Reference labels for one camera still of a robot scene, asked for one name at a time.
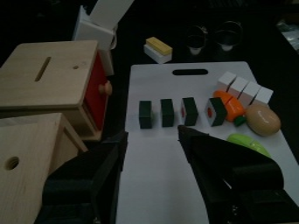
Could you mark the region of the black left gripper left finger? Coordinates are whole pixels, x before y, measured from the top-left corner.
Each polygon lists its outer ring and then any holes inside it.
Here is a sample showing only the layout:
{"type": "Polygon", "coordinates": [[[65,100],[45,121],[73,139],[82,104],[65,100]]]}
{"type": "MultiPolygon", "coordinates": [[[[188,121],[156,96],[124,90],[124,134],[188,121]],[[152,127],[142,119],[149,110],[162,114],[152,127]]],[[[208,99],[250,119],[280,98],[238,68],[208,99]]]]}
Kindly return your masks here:
{"type": "Polygon", "coordinates": [[[49,175],[36,224],[116,224],[126,138],[121,130],[49,175]]]}

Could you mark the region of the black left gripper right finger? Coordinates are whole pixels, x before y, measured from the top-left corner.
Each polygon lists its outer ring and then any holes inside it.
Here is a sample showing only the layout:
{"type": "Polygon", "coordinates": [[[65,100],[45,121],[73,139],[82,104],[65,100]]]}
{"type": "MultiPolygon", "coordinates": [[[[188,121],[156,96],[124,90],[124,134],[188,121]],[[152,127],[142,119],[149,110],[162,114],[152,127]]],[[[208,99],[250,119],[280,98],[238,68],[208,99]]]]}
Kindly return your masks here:
{"type": "Polygon", "coordinates": [[[209,224],[299,224],[274,160],[184,125],[177,132],[209,224]]]}

